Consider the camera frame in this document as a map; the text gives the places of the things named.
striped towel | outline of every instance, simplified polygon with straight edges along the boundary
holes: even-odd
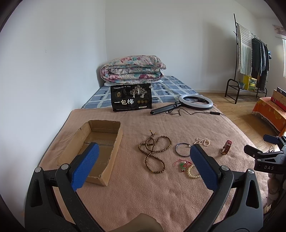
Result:
[[[245,27],[237,24],[237,38],[239,44],[238,68],[237,71],[244,75],[251,76],[252,71],[252,36]]]

black metal rack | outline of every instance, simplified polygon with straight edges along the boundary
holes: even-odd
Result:
[[[237,101],[257,101],[257,97],[258,97],[258,94],[260,93],[263,93],[265,94],[265,96],[267,95],[267,89],[265,88],[265,91],[262,91],[260,90],[259,88],[256,88],[255,91],[250,91],[250,90],[245,90],[245,89],[241,89],[239,87],[239,83],[237,80],[235,80],[236,78],[236,72],[237,72],[237,58],[238,58],[238,38],[237,38],[237,22],[236,22],[236,18],[235,18],[235,14],[234,15],[234,21],[235,21],[235,30],[234,33],[236,34],[236,65],[235,65],[235,74],[234,74],[234,79],[229,79],[227,81],[227,87],[226,87],[226,90],[225,90],[225,97],[228,96],[230,97],[231,99],[235,100],[235,104],[237,103]],[[235,83],[237,83],[237,86],[236,85],[230,85],[229,82],[230,81],[233,81]],[[227,91],[228,91],[228,88],[231,87],[233,89],[235,89],[237,91],[237,94],[227,94]],[[243,92],[250,92],[250,93],[256,93],[256,96],[255,95],[239,95],[240,91],[243,91]]]

silver bolt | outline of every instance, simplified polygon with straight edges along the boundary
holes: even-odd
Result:
[[[68,168],[69,168],[69,165],[66,163],[61,166],[61,169],[63,169],[63,170],[66,170]]]
[[[249,172],[250,174],[254,174],[254,171],[253,171],[252,169],[248,169],[248,172]]]
[[[36,169],[35,169],[35,172],[40,172],[42,169],[41,169],[41,167],[37,167]]]
[[[221,166],[221,169],[224,170],[224,171],[228,171],[229,170],[228,166],[225,166],[225,165]]]

orange tablecloth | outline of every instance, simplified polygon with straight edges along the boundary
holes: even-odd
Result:
[[[252,112],[260,113],[265,117],[282,136],[286,131],[286,112],[271,101],[271,97],[262,97],[254,106]]]

folded quilt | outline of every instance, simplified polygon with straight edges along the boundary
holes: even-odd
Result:
[[[156,82],[163,77],[166,66],[154,55],[139,55],[111,60],[101,69],[103,80],[114,84]]]

